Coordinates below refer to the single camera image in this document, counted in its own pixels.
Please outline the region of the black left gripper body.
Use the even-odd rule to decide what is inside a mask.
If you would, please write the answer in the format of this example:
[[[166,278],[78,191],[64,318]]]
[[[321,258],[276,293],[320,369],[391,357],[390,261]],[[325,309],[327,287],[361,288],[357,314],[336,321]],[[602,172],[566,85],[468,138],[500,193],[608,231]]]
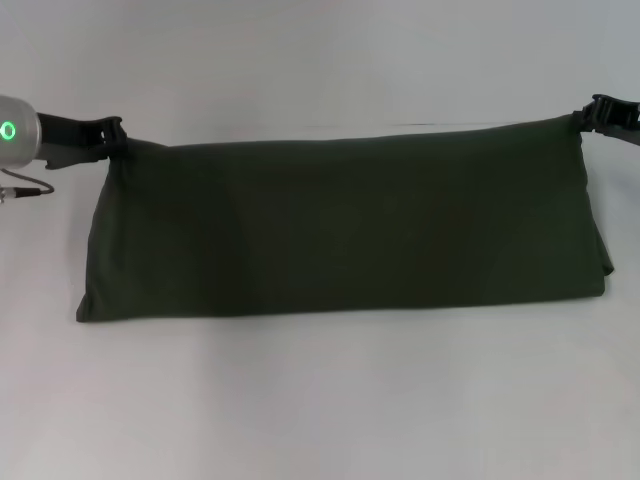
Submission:
[[[38,113],[40,144],[35,156],[47,169],[95,163],[110,156],[111,119],[74,120]]]

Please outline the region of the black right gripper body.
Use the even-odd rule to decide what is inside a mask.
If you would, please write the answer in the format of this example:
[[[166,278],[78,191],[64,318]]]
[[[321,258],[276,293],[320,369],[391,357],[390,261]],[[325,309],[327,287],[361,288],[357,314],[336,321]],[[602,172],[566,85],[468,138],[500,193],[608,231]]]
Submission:
[[[639,103],[600,95],[597,98],[597,132],[639,146]]]

